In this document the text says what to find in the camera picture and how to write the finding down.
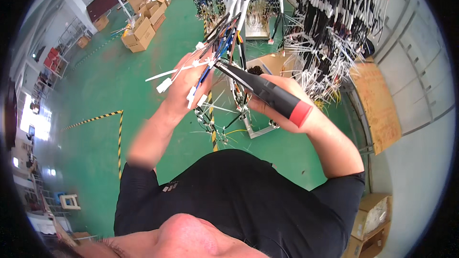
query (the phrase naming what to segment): cardboard box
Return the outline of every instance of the cardboard box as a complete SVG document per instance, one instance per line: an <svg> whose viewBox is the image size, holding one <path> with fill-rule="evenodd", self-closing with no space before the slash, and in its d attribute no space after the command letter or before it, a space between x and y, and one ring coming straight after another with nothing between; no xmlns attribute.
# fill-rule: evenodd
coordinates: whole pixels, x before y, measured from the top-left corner
<svg viewBox="0 0 459 258"><path fill-rule="evenodd" d="M82 36L80 39L78 39L77 45L83 49L88 44L89 41L91 41L91 39L89 39L86 36Z"/></svg>
<svg viewBox="0 0 459 258"><path fill-rule="evenodd" d="M158 30L159 26L163 23L164 19L166 18L165 16L163 19L161 18L164 15L164 10L165 10L163 6L165 7L166 5L165 4L161 5L159 9L154 14L152 14L150 18L150 23L152 24L153 29L155 31Z"/></svg>
<svg viewBox="0 0 459 258"><path fill-rule="evenodd" d="M156 20L156 22L153 23L153 30L155 32L158 31L159 26L161 26L161 24L163 24L164 20L166 20L166 16L164 14L161 14L161 16L158 18L158 20Z"/></svg>
<svg viewBox="0 0 459 258"><path fill-rule="evenodd" d="M366 222L368 219L368 213L373 209L380 201L387 198L387 211L385 214L381 214L380 225L391 220L391 209L392 209L392 196L387 193L370 193L360 200L359 211L355 217L354 226L352 227L351 235L361 241L374 235L378 229L367 233Z"/></svg>
<svg viewBox="0 0 459 258"><path fill-rule="evenodd" d="M73 239L85 238L85 237L90 237L90 236L91 236L91 234L89 234L88 232L73 232L72 233L72 238ZM77 244L78 245L82 245L82 244L89 243L89 242L91 242L90 238L77 240Z"/></svg>
<svg viewBox="0 0 459 258"><path fill-rule="evenodd" d="M108 18L106 15L100 16L95 22L94 26L96 27L97 31L102 31L108 24Z"/></svg>
<svg viewBox="0 0 459 258"><path fill-rule="evenodd" d="M146 18L150 18L152 16L152 14L150 13L150 9L147 9L146 5L142 6L142 8L139 9L139 15L143 15Z"/></svg>
<svg viewBox="0 0 459 258"><path fill-rule="evenodd" d="M135 13L139 13L139 9L141 7L141 3L144 0L128 0L129 4L131 4L132 9L134 10Z"/></svg>
<svg viewBox="0 0 459 258"><path fill-rule="evenodd" d="M150 10L155 4L159 4L158 1L152 1L152 0L144 0L142 1L142 3L140 4L140 9L142 9L144 6L146 6L146 9L147 10Z"/></svg>
<svg viewBox="0 0 459 258"><path fill-rule="evenodd" d="M169 6L169 5L171 5L171 1L172 0L166 0L166 1L164 1L164 3L166 3L167 6Z"/></svg>
<svg viewBox="0 0 459 258"><path fill-rule="evenodd" d="M387 237L391 222L388 221L385 224L379 226L374 235L365 241L361 241L355 237L349 238L349 244L344 251L341 258L374 258L376 255L381 253L384 245L386 244Z"/></svg>
<svg viewBox="0 0 459 258"><path fill-rule="evenodd" d="M153 14L155 14L155 12L159 9L162 10L162 13L164 13L164 11L166 10L167 8L167 4L166 3L163 3L163 4L156 4L155 6L153 6L150 10L148 10L148 13L150 14L150 16L148 18L151 18Z"/></svg>
<svg viewBox="0 0 459 258"><path fill-rule="evenodd" d="M131 32L125 32L121 37L124 46L132 53L145 51L155 35L152 24L149 20L143 20Z"/></svg>

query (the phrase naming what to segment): wooden board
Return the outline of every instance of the wooden board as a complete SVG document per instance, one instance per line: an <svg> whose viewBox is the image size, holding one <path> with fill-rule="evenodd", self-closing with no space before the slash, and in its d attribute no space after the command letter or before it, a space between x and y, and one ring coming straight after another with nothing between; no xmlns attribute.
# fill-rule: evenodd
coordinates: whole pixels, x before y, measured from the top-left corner
<svg viewBox="0 0 459 258"><path fill-rule="evenodd" d="M357 94L370 126L375 155L402 137L399 117L391 93L378 66L358 63L359 74L351 71Z"/></svg>

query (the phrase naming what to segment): person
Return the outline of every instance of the person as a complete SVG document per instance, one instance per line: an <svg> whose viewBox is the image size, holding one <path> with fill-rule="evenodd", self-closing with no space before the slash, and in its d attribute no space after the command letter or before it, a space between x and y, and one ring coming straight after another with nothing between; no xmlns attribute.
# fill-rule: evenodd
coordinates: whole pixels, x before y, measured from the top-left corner
<svg viewBox="0 0 459 258"><path fill-rule="evenodd" d="M188 54L177 67L194 59ZM252 110L311 140L328 180L310 192L235 149L210 153L158 185L156 165L190 111L186 97L203 70L182 71L135 137L121 177L115 237L75 247L77 257L340 257L364 191L364 166L353 143L316 107L297 127L255 97L249 101ZM295 80L261 76L313 105ZM211 82L212 74L193 107Z"/></svg>

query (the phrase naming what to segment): green epoxy floor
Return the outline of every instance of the green epoxy floor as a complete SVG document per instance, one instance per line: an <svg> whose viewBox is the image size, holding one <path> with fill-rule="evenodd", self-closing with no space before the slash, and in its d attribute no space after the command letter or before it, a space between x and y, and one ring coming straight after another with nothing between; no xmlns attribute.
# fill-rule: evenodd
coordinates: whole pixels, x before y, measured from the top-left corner
<svg viewBox="0 0 459 258"><path fill-rule="evenodd" d="M42 167L44 179L54 191L77 193L80 211L72 211L69 218L74 231L88 231L93 235L112 236L113 220L119 192L118 180L118 127L119 115L99 119L72 129L60 129L85 119L124 110L121 157L145 119L152 116L164 99L156 87L162 80L145 82L158 73L172 69L196 43L203 39L202 21L195 17L192 0L172 0L166 9L166 20L144 52L131 53L121 39L111 39L110 32L125 26L122 12L113 11L107 27L92 38L85 49L78 51L66 71L66 78L56 84L54 92L44 106L52 113L48 141L36 140L35 154ZM274 52L275 45L257 43L247 46L247 59ZM73 69L80 60L91 54ZM216 98L224 83L213 90ZM224 93L216 105L230 108L228 93ZM233 113L215 110L215 122L226 125L234 118ZM329 106L330 119L351 139L353 138L348 117L342 105ZM354 125L357 116L352 112ZM253 114L254 130L268 125L268 119ZM234 123L228 131L244 129L242 121ZM212 151L210 136L201 131L196 116L188 113L175 129L170 145L158 164L160 184L170 181L203 155ZM357 139L363 138L361 128L356 130ZM306 189L323 183L325 177L312 144L306 135L290 134L282 129L251 140L247 133L238 131L231 135L237 141L222 148L238 148L272 162L277 171ZM46 173L55 169L56 176Z"/></svg>

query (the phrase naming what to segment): left hand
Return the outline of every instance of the left hand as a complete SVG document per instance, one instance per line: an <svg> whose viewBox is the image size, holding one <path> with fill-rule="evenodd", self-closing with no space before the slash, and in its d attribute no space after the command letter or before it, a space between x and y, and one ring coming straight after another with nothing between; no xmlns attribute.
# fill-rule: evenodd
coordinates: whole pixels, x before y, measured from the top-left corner
<svg viewBox="0 0 459 258"><path fill-rule="evenodd" d="M192 65L193 61L197 60L201 54L202 51L198 51L194 55L192 55L192 53L186 54L180 60L177 66L175 66L175 69L180 68L184 63L184 67ZM205 54L203 58L200 60L200 62L203 62L204 59L207 59L209 56L211 56L211 54L211 52ZM202 82L202 84L199 85L195 94L195 99L193 101L193 104L191 105L191 109L187 108L188 100L186 99L186 97L190 92L190 89L193 86L196 86L196 83L198 82L206 67L207 65L202 65L195 68L182 70L178 77L175 79L174 83L172 83L172 85L169 87L169 93L166 97L166 100L164 100L164 103L167 104L168 108L176 115L181 117L185 116L187 112L189 112L191 109L196 108L197 103L199 99L201 99L202 95L207 95L207 93L209 92L209 89L212 86L214 69L210 71L209 75L207 75L207 78Z"/></svg>

